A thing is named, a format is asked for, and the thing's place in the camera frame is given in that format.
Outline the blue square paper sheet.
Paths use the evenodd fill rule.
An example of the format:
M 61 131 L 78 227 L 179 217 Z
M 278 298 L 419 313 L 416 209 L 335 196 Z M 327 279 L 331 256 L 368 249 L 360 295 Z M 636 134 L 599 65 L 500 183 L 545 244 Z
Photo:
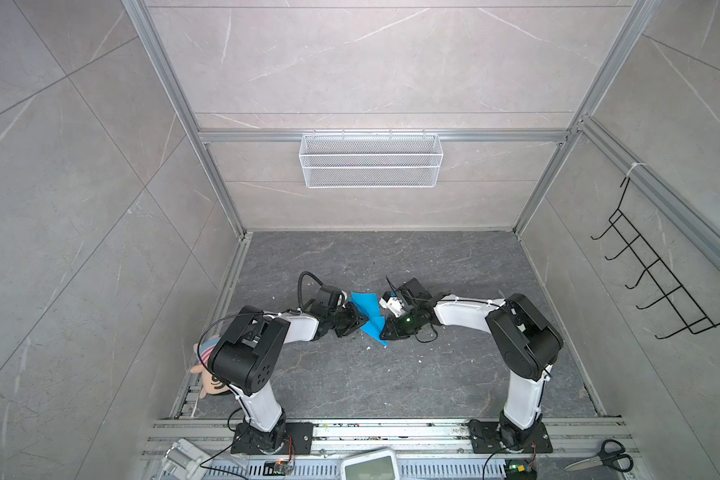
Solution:
M 388 343 L 380 338 L 385 325 L 385 318 L 381 313 L 378 297 L 373 293 L 352 292 L 350 294 L 350 301 L 368 318 L 368 321 L 361 327 L 361 330 L 386 347 Z

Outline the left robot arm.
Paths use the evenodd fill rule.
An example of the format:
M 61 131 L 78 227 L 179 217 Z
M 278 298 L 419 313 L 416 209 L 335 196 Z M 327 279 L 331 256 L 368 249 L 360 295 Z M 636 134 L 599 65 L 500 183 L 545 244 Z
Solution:
M 315 298 L 306 301 L 298 295 L 297 300 L 296 309 L 284 312 L 245 306 L 229 318 L 220 337 L 198 345 L 193 371 L 201 375 L 200 396 L 233 395 L 244 419 L 260 433 L 275 433 L 285 421 L 270 383 L 283 347 L 330 332 L 341 338 L 369 321 L 344 291 L 333 286 L 322 285 Z

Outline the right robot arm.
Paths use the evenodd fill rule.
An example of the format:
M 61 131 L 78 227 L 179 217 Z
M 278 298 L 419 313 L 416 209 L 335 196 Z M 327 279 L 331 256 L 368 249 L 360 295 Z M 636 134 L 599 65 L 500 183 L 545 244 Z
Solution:
M 383 340 L 414 337 L 426 325 L 458 326 L 488 333 L 510 370 L 507 399 L 498 434 L 505 447 L 518 450 L 541 427 L 541 401 L 551 368 L 564 346 L 557 329 L 523 294 L 481 300 L 455 294 L 434 296 L 413 278 L 392 286 L 379 301 L 391 315 Z

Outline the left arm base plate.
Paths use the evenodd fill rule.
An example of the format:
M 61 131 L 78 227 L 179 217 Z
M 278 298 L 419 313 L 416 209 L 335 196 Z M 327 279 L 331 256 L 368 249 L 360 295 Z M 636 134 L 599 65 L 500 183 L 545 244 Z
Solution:
M 277 424 L 271 432 L 260 431 L 248 423 L 235 427 L 231 453 L 250 455 L 308 455 L 315 425 L 309 422 Z

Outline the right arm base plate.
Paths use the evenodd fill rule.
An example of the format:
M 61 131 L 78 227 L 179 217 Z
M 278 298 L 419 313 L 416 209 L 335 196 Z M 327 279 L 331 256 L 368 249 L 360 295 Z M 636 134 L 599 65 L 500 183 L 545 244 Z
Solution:
M 549 454 L 553 446 L 544 423 L 537 419 L 527 429 L 518 429 L 509 421 L 469 420 L 466 424 L 473 452 Z

